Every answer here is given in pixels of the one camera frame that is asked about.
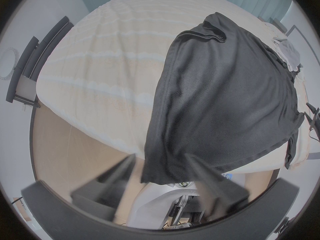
bedsheet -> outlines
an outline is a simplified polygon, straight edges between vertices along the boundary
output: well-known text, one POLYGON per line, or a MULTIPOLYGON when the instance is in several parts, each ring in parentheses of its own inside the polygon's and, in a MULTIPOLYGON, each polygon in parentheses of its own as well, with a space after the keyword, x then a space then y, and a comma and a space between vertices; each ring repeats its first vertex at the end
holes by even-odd
MULTIPOLYGON (((78 22, 54 49, 36 85, 40 101, 92 138, 144 158, 153 98, 167 51, 182 31, 220 12, 273 50, 282 35, 226 0, 111 0, 78 22)), ((309 111, 297 78, 298 110, 309 111)), ((309 126, 299 128, 291 167, 309 153, 309 126)), ((284 165, 287 144, 233 173, 284 165)))

white wall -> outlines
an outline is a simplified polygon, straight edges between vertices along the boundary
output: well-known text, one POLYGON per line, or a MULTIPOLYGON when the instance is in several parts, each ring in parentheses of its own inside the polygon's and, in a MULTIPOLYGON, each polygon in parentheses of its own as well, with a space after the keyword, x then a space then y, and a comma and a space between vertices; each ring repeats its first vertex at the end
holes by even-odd
MULTIPOLYGON (((79 0, 61 1, 24 0, 1 34, 0 56, 8 47, 17 49, 20 56, 32 36, 41 41, 65 15, 76 23, 88 14, 79 0)), ((7 196, 13 198, 21 196, 21 189, 34 182, 29 146, 32 108, 27 106, 22 111, 22 103, 6 102, 9 83, 0 80, 0 182, 7 196)))
MULTIPOLYGON (((309 19, 306 17, 305 13, 301 9, 301 7, 293 1, 291 6, 281 20, 281 23, 288 29, 295 25, 305 36, 307 41, 310 43, 313 48, 315 54, 320 59, 320 43, 317 33, 314 31, 313 26, 311 25, 309 19)), ((306 92, 308 95, 309 103, 313 106, 320 107, 320 66, 306 43, 301 34, 295 29, 288 36, 288 40, 293 43, 295 48, 300 53, 300 61, 303 65, 303 73, 306 79, 306 92)), ((311 136, 316 138, 314 132, 312 132, 311 136)), ((310 145, 310 153, 320 152, 320 144, 311 139, 310 145)))

floor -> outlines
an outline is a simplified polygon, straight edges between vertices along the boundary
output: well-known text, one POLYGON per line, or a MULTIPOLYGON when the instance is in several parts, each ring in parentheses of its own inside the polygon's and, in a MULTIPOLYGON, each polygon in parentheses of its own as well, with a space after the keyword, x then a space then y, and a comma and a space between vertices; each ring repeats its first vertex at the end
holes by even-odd
MULTIPOLYGON (((127 156, 87 136, 41 105, 36 110, 33 130, 35 172, 62 198, 71 202, 70 192, 105 172, 127 156)), ((114 222, 126 223, 134 198, 145 186, 140 183, 144 160, 137 158, 114 222)), ((268 186, 272 171, 247 173, 245 187, 249 200, 268 186)))

gray garment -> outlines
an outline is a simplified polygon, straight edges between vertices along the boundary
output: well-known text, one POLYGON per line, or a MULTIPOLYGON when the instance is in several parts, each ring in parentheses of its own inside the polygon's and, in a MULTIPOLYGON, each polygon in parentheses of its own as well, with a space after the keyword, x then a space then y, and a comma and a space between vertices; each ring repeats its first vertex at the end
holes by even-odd
POLYGON ((193 181, 185 153, 224 173, 287 141, 288 165, 304 120, 292 78, 272 49, 218 12, 180 33, 155 91, 141 181, 193 181))
POLYGON ((292 66, 292 68, 296 69, 300 64, 300 54, 294 48, 294 45, 287 39, 280 39, 277 37, 274 37, 273 39, 280 42, 278 44, 278 48, 286 57, 288 63, 292 66))

round mirror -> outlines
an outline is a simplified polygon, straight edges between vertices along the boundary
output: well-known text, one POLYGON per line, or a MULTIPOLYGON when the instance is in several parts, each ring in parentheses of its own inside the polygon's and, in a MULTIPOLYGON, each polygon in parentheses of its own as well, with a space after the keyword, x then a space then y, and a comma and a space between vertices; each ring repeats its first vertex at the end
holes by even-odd
POLYGON ((18 51, 14 48, 6 49, 0 57, 0 79, 9 79, 18 61, 18 51))

